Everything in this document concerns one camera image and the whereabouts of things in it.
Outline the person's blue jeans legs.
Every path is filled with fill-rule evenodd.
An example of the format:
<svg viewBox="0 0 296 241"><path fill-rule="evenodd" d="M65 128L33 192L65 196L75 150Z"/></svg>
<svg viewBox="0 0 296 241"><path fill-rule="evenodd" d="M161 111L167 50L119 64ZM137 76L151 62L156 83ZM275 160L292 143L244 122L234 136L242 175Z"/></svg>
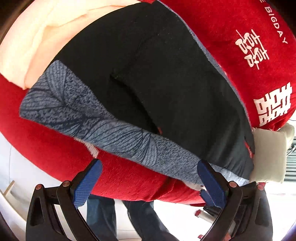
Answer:
<svg viewBox="0 0 296 241"><path fill-rule="evenodd" d="M90 195L86 221L99 240L177 240L162 223L154 203Z"/></svg>

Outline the cream white quilt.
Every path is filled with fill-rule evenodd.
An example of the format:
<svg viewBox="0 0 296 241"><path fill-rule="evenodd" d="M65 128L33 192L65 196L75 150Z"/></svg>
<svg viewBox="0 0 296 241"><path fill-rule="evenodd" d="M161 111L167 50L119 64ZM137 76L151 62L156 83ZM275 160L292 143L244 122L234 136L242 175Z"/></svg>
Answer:
<svg viewBox="0 0 296 241"><path fill-rule="evenodd" d="M31 88L59 51L81 30L137 1L33 1L1 43L1 74Z"/></svg>

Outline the black pants grey patterned waistband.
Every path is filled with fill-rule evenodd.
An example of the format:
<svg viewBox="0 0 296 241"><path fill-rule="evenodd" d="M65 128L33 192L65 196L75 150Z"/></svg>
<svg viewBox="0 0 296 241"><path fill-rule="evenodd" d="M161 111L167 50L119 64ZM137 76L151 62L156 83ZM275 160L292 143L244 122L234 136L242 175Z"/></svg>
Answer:
<svg viewBox="0 0 296 241"><path fill-rule="evenodd" d="M20 116L161 174L200 184L201 160L247 184L254 140L225 74L162 3L79 32L27 92Z"/></svg>

